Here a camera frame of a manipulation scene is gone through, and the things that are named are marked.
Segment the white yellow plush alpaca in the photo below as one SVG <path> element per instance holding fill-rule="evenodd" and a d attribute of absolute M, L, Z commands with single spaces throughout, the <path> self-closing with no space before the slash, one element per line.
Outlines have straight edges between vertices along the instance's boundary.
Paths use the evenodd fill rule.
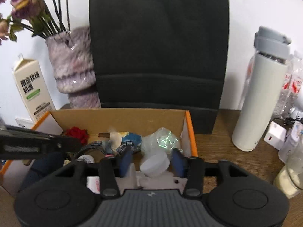
<path fill-rule="evenodd" d="M 170 190 L 178 189 L 183 193 L 187 183 L 186 178 L 174 177 L 174 174 L 165 171 L 157 177 L 147 177 L 141 171 L 136 171 L 135 164 L 131 163 L 126 175 L 122 178 L 115 178 L 120 193 L 123 194 L 125 190 Z"/>

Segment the white round plastic cap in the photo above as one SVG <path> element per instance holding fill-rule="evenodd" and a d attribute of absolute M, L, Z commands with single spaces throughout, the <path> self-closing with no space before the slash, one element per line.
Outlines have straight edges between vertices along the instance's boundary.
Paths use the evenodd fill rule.
<path fill-rule="evenodd" d="M 158 150 L 143 156 L 140 162 L 140 171 L 148 177 L 157 177 L 169 168 L 170 160 L 167 154 Z"/>

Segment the white booklet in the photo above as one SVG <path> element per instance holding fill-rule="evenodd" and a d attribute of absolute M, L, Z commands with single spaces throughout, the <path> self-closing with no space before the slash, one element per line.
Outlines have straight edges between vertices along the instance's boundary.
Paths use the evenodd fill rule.
<path fill-rule="evenodd" d="M 25 129 L 32 129 L 32 127 L 35 125 L 35 122 L 25 118 L 16 117 L 15 121 L 19 127 Z"/>

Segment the white tissue pack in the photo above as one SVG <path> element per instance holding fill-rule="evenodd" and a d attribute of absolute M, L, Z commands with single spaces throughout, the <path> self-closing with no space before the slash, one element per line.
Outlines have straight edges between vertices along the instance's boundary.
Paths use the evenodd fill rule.
<path fill-rule="evenodd" d="M 94 194 L 100 194 L 100 179 L 99 177 L 87 177 L 86 187 Z"/>

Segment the blue white snack packet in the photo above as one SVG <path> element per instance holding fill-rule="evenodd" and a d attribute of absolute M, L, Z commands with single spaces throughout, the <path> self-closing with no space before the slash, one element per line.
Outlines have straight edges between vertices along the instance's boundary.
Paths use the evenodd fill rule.
<path fill-rule="evenodd" d="M 141 151 L 142 136 L 131 132 L 111 132 L 109 134 L 111 148 L 118 154 L 122 154 L 127 146 L 130 146 L 133 154 Z"/>

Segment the dark blue rolled cloth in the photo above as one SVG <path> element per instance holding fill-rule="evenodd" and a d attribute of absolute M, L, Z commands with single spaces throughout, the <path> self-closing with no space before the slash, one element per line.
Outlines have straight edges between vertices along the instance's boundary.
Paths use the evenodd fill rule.
<path fill-rule="evenodd" d="M 49 174 L 60 169 L 66 158 L 68 158 L 66 153 L 54 152 L 43 158 L 36 159 L 25 176 L 18 192 L 23 191 Z"/>

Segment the iridescent plastic wrapped packet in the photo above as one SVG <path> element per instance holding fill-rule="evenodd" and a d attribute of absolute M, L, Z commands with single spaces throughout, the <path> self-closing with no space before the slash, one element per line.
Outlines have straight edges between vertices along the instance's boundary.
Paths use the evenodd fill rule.
<path fill-rule="evenodd" d="M 172 150 L 176 148 L 182 152 L 180 139 L 166 128 L 159 128 L 151 135 L 142 138 L 141 152 L 143 155 L 163 150 L 170 156 Z"/>

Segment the red fabric rose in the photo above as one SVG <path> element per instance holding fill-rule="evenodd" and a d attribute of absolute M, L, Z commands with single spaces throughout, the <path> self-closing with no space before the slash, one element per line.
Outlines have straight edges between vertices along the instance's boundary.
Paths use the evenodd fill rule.
<path fill-rule="evenodd" d="M 72 127 L 71 129 L 66 130 L 64 134 L 68 137 L 76 138 L 79 140 L 82 146 L 88 144 L 89 135 L 87 133 L 87 130 L 80 129 L 78 127 Z"/>

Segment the white milk carton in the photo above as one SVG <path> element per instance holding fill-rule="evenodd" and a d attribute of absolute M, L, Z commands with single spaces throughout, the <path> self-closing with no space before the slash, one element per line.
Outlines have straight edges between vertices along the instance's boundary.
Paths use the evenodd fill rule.
<path fill-rule="evenodd" d="M 34 123 L 38 122 L 45 113 L 55 109 L 37 60 L 26 59 L 19 55 L 17 63 L 14 64 L 13 76 Z"/>

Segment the glass cup with milk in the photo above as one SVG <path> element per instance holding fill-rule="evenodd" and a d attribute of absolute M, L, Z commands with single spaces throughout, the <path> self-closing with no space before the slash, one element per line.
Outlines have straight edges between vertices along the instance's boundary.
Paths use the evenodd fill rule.
<path fill-rule="evenodd" d="M 302 193 L 302 143 L 300 142 L 288 155 L 286 164 L 274 179 L 274 186 L 288 199 Z"/>

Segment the purple white ceramic vase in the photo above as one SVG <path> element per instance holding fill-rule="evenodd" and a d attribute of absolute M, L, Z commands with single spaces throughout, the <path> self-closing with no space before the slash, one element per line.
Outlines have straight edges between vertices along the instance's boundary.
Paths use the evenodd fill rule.
<path fill-rule="evenodd" d="M 46 39 L 57 89 L 68 95 L 74 109 L 101 107 L 90 42 L 88 26 Z"/>

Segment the black paper shopping bag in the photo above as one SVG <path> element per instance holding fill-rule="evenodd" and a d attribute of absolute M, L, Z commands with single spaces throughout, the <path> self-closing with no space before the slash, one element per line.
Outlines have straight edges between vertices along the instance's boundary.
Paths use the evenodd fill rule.
<path fill-rule="evenodd" d="M 189 110 L 211 134 L 226 74 L 229 0 L 89 0 L 104 108 Z"/>

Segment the pack of water bottles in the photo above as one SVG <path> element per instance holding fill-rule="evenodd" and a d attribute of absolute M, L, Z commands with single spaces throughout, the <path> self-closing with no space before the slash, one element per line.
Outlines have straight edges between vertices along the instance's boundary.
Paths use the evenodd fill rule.
<path fill-rule="evenodd" d="M 286 61 L 256 52 L 251 58 L 241 115 L 258 123 L 287 119 L 302 86 L 302 57 Z"/>

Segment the dried pink flower bouquet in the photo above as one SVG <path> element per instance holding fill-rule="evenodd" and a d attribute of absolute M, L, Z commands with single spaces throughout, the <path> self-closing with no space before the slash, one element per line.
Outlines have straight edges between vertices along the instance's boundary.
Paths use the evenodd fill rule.
<path fill-rule="evenodd" d="M 1 42 L 17 41 L 16 33 L 22 30 L 43 39 L 70 31 L 69 5 L 66 1 L 67 26 L 63 23 L 61 0 L 1 0 L 9 2 L 12 10 L 7 17 L 1 15 Z"/>

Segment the white thermos grey lid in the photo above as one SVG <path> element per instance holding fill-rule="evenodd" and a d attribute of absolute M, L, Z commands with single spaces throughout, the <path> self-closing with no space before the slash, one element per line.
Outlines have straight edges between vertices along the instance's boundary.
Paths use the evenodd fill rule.
<path fill-rule="evenodd" d="M 288 69 L 290 43 L 286 35 L 268 27 L 255 33 L 250 84 L 232 134 L 232 143 L 242 151 L 256 148 L 270 122 Z"/>

